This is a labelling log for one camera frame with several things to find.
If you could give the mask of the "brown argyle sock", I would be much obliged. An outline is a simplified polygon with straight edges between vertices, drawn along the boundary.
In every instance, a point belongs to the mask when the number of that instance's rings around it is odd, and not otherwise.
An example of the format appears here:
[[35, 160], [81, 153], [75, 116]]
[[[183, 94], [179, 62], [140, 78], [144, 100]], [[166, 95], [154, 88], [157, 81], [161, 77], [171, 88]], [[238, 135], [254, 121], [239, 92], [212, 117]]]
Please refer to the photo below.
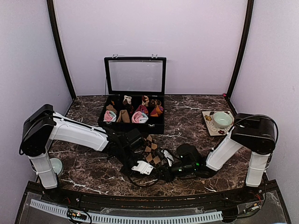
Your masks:
[[148, 135], [145, 139], [144, 156], [147, 163], [158, 165], [164, 158], [161, 148], [153, 141], [152, 136]]

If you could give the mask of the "maroon purple orange striped sock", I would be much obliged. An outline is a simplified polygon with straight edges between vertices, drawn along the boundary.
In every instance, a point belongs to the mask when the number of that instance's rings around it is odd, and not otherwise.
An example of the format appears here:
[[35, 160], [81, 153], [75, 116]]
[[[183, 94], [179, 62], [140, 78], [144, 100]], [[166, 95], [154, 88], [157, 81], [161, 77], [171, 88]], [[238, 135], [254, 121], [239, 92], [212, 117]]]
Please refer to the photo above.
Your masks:
[[160, 105], [157, 105], [153, 111], [150, 113], [151, 117], [160, 117], [164, 112], [164, 108]]

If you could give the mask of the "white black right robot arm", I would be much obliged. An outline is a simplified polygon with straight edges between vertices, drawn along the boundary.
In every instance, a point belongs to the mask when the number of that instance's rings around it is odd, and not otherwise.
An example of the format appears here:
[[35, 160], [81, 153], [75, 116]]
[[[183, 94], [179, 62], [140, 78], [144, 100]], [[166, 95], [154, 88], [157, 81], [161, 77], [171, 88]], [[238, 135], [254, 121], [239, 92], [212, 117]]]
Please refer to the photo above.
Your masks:
[[177, 148], [178, 162], [158, 168], [162, 180], [173, 181], [182, 175], [195, 174], [208, 179], [216, 175], [223, 165], [241, 148], [251, 151], [245, 187], [238, 198], [249, 202], [256, 196], [256, 188], [261, 184], [278, 140], [278, 126], [266, 115], [239, 113], [225, 138], [211, 149], [206, 157], [199, 154], [195, 146], [182, 144]]

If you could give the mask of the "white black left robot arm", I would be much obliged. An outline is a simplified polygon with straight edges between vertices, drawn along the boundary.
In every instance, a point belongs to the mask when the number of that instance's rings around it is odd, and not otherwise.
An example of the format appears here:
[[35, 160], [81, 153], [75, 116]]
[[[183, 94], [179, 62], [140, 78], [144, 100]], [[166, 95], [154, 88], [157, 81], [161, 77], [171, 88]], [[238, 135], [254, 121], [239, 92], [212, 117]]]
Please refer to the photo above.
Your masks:
[[136, 171], [150, 174], [152, 167], [134, 151], [144, 139], [137, 129], [116, 132], [107, 127], [89, 126], [54, 112], [53, 106], [43, 105], [23, 124], [20, 154], [25, 154], [33, 164], [47, 195], [55, 203], [63, 203], [66, 193], [58, 187], [58, 178], [51, 165], [47, 144], [50, 140], [66, 141], [116, 157], [125, 175]]

